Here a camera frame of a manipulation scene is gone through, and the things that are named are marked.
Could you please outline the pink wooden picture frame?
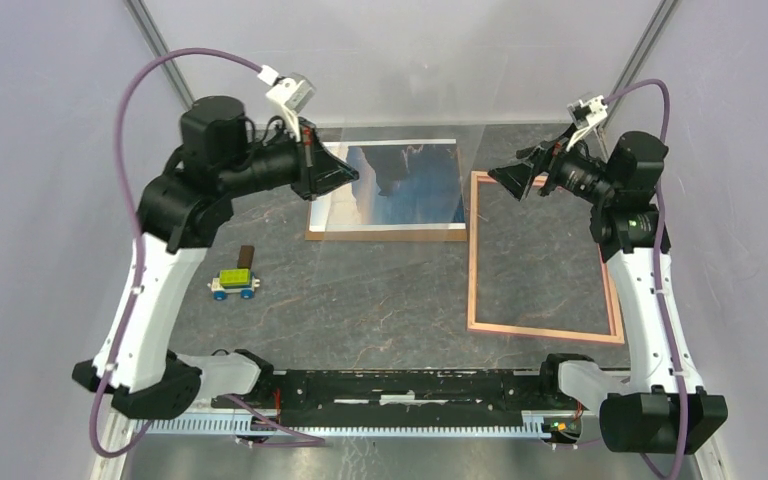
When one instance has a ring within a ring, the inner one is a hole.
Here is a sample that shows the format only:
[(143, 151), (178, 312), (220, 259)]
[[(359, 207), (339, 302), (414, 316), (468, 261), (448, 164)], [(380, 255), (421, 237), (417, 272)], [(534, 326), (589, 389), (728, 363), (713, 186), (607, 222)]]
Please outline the pink wooden picture frame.
[(482, 184), (496, 184), (486, 171), (470, 173), (470, 208), (468, 215), (468, 260), (467, 260), (467, 302), (466, 329), (469, 332), (504, 334), (513, 336), (543, 338), (550, 340), (586, 342), (605, 345), (623, 345), (626, 342), (622, 312), (617, 290), (607, 267), (600, 263), (604, 300), (609, 326), (608, 334), (514, 326), (480, 322), (477, 319), (478, 295), (478, 240), (479, 240), (479, 190)]

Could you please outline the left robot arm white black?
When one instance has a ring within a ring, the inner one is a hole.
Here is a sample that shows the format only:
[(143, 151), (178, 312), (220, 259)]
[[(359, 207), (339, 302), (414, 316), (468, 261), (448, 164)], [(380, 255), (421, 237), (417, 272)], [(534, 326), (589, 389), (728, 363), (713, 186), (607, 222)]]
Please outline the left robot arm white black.
[(232, 218), (235, 198), (287, 186), (311, 201), (359, 177), (308, 120), (298, 133), (281, 126), (258, 140), (243, 103), (229, 96), (197, 100), (180, 130), (181, 145), (142, 193), (132, 267), (109, 337), (72, 372), (134, 420), (170, 420), (195, 401), (224, 394), (255, 408), (272, 399), (274, 381), (249, 352), (189, 356), (170, 349), (184, 294)]

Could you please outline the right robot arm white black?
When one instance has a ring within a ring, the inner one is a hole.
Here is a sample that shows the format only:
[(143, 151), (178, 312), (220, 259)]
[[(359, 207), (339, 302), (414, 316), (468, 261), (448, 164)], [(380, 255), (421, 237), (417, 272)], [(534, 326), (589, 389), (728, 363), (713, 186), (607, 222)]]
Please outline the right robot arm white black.
[(691, 455), (728, 417), (726, 399), (707, 391), (694, 365), (670, 295), (671, 245), (655, 202), (667, 154), (658, 137), (641, 131), (623, 134), (604, 161), (562, 137), (519, 150), (514, 163), (488, 173), (516, 199), (562, 190), (591, 207), (591, 236), (625, 325), (630, 377), (622, 382), (585, 355), (551, 354), (537, 392), (551, 408), (575, 399), (593, 412), (613, 452)]

